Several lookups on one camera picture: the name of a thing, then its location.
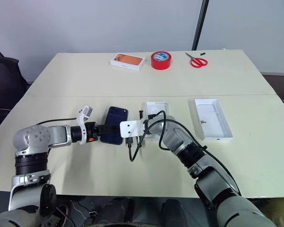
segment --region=chair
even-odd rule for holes
[[[28,88],[18,62],[13,58],[0,57],[0,124]]]

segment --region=red tape roll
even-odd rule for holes
[[[165,70],[170,66],[171,55],[165,51],[158,51],[151,55],[151,66],[157,70]]]

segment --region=white box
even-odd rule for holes
[[[231,129],[218,99],[195,99],[202,140],[232,140]]]
[[[130,69],[130,70],[136,70],[136,71],[139,71],[141,69],[141,67],[144,65],[144,63],[146,62],[146,59],[145,58],[142,58],[142,57],[138,57],[138,56],[133,56],[131,55],[132,57],[136,57],[136,58],[141,58],[142,61],[140,62],[139,65],[133,65],[133,64],[129,64],[129,63],[124,63],[124,62],[121,62],[121,61],[116,61],[116,57],[119,55],[119,54],[124,54],[124,53],[117,53],[111,60],[110,60],[110,64],[111,65],[114,65],[114,66],[118,66],[118,67],[121,67],[121,68],[125,68],[125,69]]]
[[[168,103],[167,102],[146,102],[144,117],[148,118],[148,115],[150,115],[150,114],[157,114],[161,110],[164,110],[166,115],[168,115]],[[145,139],[159,140],[160,136],[157,135],[157,134],[146,135]]]

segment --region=scissor blade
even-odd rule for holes
[[[194,59],[194,57],[191,56],[190,54],[186,53],[186,55],[187,55],[188,57],[190,57],[191,59]]]

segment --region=scissors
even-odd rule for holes
[[[190,64],[192,67],[200,68],[208,64],[208,61],[203,58],[195,58],[188,53],[186,53],[186,55],[190,57]]]

